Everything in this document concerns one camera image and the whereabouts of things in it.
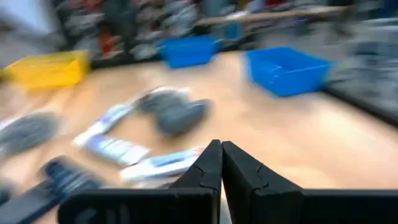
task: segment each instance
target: yellow basket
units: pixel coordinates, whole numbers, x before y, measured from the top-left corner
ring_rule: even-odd
[[[12,80],[27,90],[74,85],[89,72],[86,51],[23,58],[6,68]]]

